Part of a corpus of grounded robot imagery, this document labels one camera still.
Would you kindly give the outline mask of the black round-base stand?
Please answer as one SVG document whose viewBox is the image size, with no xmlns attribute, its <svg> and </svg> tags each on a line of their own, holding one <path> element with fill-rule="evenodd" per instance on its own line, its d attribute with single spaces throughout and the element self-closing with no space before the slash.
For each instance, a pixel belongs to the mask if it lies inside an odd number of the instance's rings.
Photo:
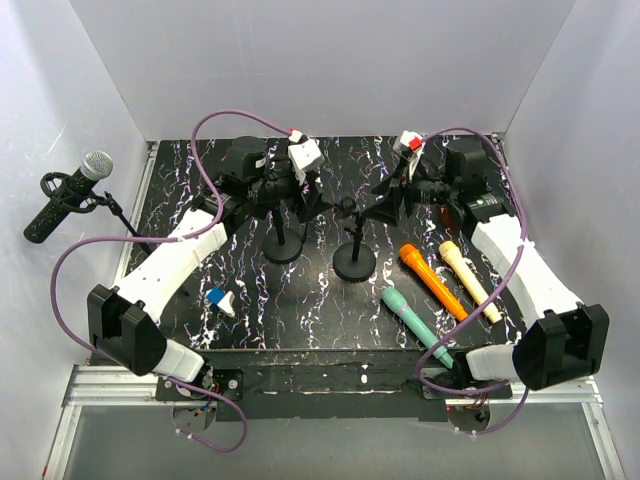
<svg viewBox="0 0 640 480">
<path fill-rule="evenodd" d="M 272 227 L 264 237 L 262 252 L 271 263 L 289 264 L 300 256 L 303 241 L 297 231 L 284 226 L 281 206 L 279 202 L 270 208 Z"/>
<path fill-rule="evenodd" d="M 351 197 L 343 198 L 337 205 L 337 211 L 343 218 L 353 217 L 355 227 L 346 227 L 345 231 L 353 240 L 343 244 L 334 252 L 332 261 L 336 275 L 351 283 L 369 279 L 376 268 L 376 256 L 373 250 L 363 243 L 365 215 L 357 208 Z"/>
</svg>

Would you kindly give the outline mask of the orange microphone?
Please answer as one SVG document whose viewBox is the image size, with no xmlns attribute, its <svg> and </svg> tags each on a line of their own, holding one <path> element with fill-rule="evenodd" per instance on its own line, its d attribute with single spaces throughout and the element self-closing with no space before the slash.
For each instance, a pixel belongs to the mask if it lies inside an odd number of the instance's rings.
<svg viewBox="0 0 640 480">
<path fill-rule="evenodd" d="M 415 246 L 403 245 L 399 250 L 399 256 L 457 321 L 462 322 L 468 318 L 465 308 L 444 285 Z"/>
</svg>

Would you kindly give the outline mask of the cream wooden microphone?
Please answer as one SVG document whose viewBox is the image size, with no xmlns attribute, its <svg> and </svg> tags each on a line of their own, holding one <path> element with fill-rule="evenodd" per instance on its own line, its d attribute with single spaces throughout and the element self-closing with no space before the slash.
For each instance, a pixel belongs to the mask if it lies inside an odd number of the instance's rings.
<svg viewBox="0 0 640 480">
<path fill-rule="evenodd" d="M 473 300 L 478 304 L 483 304 L 489 297 L 476 275 L 467 265 L 465 257 L 459 247 L 452 241 L 445 241 L 439 246 L 439 253 L 442 259 L 451 267 L 458 279 L 464 285 Z"/>
</svg>

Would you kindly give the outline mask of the mint green toy microphone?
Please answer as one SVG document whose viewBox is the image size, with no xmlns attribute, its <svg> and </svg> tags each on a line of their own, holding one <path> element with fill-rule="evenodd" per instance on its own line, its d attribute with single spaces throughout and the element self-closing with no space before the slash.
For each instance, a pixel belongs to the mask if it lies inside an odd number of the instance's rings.
<svg viewBox="0 0 640 480">
<path fill-rule="evenodd" d="M 381 301 L 401 320 L 426 349 L 433 348 L 439 342 L 439 337 L 426 326 L 409 306 L 405 297 L 394 287 L 386 287 L 382 291 Z"/>
</svg>

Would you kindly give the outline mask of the silver-headed black microphone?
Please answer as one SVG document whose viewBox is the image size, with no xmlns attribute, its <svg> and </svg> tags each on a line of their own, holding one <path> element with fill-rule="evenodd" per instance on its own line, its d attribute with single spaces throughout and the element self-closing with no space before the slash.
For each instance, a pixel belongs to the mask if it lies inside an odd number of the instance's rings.
<svg viewBox="0 0 640 480">
<path fill-rule="evenodd" d="M 50 172 L 40 180 L 40 188 L 48 198 L 47 204 L 25 227 L 24 238 L 34 244 L 43 243 L 70 213 L 89 213 L 96 195 L 93 188 L 108 178 L 113 160 L 102 151 L 89 152 L 80 167 L 71 175 Z"/>
</svg>

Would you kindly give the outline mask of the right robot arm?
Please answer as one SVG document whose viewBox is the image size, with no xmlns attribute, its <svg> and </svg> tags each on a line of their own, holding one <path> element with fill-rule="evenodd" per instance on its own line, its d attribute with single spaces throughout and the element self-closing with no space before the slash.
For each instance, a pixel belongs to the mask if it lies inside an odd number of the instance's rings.
<svg viewBox="0 0 640 480">
<path fill-rule="evenodd" d="M 488 186 L 485 167 L 499 153 L 484 136 L 451 140 L 444 148 L 444 170 L 430 176 L 420 162 L 425 140 L 414 132 L 396 138 L 399 158 L 394 172 L 373 190 L 382 196 L 375 216 L 399 220 L 399 209 L 416 203 L 445 207 L 452 222 L 491 262 L 516 301 L 526 333 L 515 345 L 489 345 L 454 360 L 445 385 L 428 379 L 427 387 L 447 394 L 475 397 L 508 381 L 538 391 L 599 372 L 609 316 L 599 305 L 586 306 L 552 272 L 527 237 L 518 205 Z"/>
</svg>

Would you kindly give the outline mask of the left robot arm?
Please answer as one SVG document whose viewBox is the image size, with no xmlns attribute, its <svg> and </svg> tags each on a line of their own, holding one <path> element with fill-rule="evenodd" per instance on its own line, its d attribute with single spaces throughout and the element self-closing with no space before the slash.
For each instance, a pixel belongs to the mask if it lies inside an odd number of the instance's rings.
<svg viewBox="0 0 640 480">
<path fill-rule="evenodd" d="M 160 244 L 135 270 L 87 299 L 91 344 L 132 373 L 178 379 L 193 400 L 213 386 L 204 358 L 166 338 L 157 323 L 174 293 L 213 252 L 252 218 L 275 216 L 286 205 L 307 222 L 331 208 L 317 188 L 324 156 L 316 140 L 293 131 L 284 154 L 269 156 L 265 140 L 234 139 L 204 188 L 186 210 L 170 240 Z"/>
</svg>

